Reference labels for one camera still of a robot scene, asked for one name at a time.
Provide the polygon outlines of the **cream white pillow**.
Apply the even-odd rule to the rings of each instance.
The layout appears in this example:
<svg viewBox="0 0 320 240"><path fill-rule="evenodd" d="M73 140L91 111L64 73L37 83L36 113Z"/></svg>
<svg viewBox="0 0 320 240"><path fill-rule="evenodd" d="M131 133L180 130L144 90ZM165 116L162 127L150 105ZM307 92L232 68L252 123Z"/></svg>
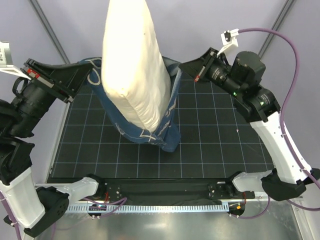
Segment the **cream white pillow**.
<svg viewBox="0 0 320 240"><path fill-rule="evenodd" d="M111 0L102 44L101 83L124 118L154 132L171 98L171 79L144 0Z"/></svg>

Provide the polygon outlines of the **dark blue embroidered pillowcase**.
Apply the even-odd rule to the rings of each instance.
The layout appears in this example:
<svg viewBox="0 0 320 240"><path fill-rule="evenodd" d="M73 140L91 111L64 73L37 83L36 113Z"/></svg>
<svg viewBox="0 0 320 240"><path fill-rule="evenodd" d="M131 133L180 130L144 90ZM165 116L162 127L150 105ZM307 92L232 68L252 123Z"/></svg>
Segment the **dark blue embroidered pillowcase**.
<svg viewBox="0 0 320 240"><path fill-rule="evenodd" d="M179 69L180 62L165 56L162 59L170 76L171 94L168 107L165 108L164 117L154 132L139 128L127 121L111 100L109 100L101 84L101 57L85 58L78 63L90 63L92 65L92 70L86 76L84 84L88 85L99 98L101 105L106 111L106 115L120 135L130 142L156 145L163 151L172 153L177 148L181 139L179 128L174 123L174 116L182 71Z"/></svg>

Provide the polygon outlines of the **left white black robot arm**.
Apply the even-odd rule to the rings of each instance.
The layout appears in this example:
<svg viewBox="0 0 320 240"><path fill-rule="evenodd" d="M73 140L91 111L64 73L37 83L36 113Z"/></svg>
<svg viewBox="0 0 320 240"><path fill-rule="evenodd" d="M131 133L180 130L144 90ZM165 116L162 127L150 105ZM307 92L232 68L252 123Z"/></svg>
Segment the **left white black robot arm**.
<svg viewBox="0 0 320 240"><path fill-rule="evenodd" d="M14 99L0 102L0 201L7 211L4 221L37 237L58 221L68 206L86 197L101 200L105 181L88 174L60 187L35 187L31 151L33 129L55 100L70 103L93 65L87 61L49 65L28 59L12 86Z"/></svg>

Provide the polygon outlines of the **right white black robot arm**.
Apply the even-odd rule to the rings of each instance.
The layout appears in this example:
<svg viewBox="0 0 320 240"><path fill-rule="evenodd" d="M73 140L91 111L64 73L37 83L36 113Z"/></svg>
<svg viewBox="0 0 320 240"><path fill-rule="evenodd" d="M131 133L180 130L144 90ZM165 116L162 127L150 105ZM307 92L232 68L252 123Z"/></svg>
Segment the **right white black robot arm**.
<svg viewBox="0 0 320 240"><path fill-rule="evenodd" d="M265 172L237 172L228 179L225 192L237 198L243 192L264 192L273 200L287 201L301 196L320 170L311 168L288 133L281 129L281 107L275 95L260 82L266 70L252 51L239 52L232 65L226 55L209 48L201 57L181 63L179 68L195 82L212 82L234 98L233 106L250 124L267 149L274 169Z"/></svg>

